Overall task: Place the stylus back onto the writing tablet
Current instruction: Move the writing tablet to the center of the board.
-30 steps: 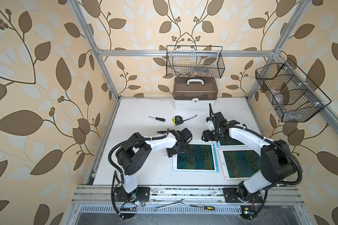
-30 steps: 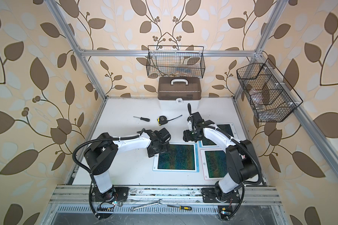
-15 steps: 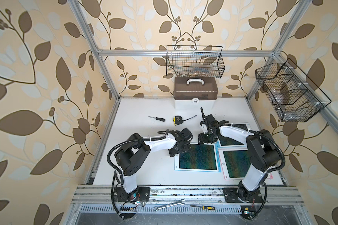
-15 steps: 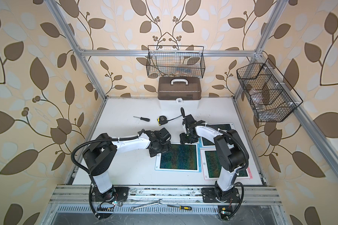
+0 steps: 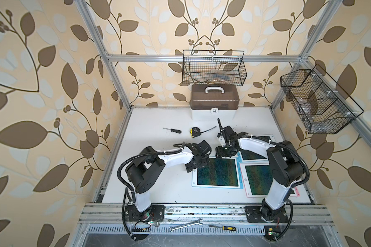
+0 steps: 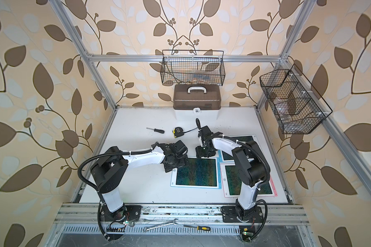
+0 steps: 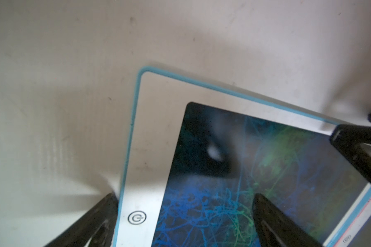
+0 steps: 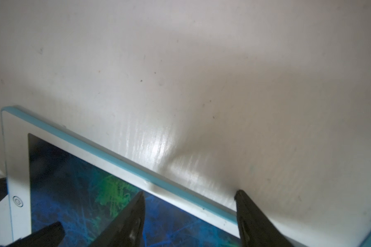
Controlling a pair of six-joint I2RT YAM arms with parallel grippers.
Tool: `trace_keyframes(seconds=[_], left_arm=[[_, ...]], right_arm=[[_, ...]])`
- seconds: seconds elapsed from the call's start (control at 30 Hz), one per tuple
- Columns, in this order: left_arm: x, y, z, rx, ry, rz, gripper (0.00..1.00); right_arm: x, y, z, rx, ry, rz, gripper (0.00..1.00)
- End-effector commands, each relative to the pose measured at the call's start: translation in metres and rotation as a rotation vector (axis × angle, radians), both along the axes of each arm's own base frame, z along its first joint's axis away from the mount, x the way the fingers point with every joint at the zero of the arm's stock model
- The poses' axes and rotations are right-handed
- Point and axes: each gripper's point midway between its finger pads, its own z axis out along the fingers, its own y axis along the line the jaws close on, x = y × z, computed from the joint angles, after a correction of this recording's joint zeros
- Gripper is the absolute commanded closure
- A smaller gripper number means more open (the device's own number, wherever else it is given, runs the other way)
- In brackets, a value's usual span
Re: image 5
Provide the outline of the blue writing tablet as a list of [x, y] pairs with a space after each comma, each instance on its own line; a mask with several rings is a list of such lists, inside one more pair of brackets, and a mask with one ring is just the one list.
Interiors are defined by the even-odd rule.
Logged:
[[192, 186], [243, 189], [240, 165], [236, 158], [210, 158], [210, 163], [192, 171]]
[[269, 141], [274, 141], [272, 135], [243, 137], [238, 140], [242, 161], [268, 160], [267, 150], [273, 147]]

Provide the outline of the pink writing tablet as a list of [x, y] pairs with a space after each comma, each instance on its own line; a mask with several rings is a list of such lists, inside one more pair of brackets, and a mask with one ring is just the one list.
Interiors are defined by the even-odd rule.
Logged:
[[241, 163], [240, 170], [247, 198], [265, 197], [268, 194], [273, 177], [267, 162]]

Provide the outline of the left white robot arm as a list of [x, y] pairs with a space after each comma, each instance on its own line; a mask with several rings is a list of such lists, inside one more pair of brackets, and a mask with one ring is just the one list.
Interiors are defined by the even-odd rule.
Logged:
[[117, 178], [126, 186], [131, 202], [139, 213], [150, 210], [149, 190], [155, 185], [166, 167], [184, 165], [186, 172], [204, 168], [210, 164], [212, 148], [206, 141], [175, 144], [177, 149], [157, 151], [144, 148], [138, 155], [124, 161], [117, 170]]

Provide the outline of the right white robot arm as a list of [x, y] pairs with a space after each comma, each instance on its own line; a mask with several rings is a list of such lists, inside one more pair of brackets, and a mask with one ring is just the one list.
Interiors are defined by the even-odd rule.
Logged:
[[267, 158], [273, 182], [262, 200], [260, 215], [266, 222], [273, 221], [288, 202], [291, 191], [309, 181], [310, 171], [306, 162], [289, 141], [277, 143], [247, 132], [236, 133], [231, 126], [219, 126], [219, 130], [220, 145], [215, 149], [216, 158], [233, 157], [241, 150]]

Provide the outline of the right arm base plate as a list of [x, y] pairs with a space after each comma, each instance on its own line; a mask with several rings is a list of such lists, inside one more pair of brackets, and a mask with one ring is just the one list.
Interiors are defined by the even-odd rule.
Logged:
[[288, 223], [289, 213], [284, 206], [272, 210], [269, 206], [246, 206], [245, 214], [249, 223]]

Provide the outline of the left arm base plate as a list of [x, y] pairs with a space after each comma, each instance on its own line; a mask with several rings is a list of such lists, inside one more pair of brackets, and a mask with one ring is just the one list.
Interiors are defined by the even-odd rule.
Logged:
[[125, 217], [127, 221], [162, 221], [164, 219], [165, 206], [151, 205], [147, 210], [139, 212], [135, 205], [125, 206]]

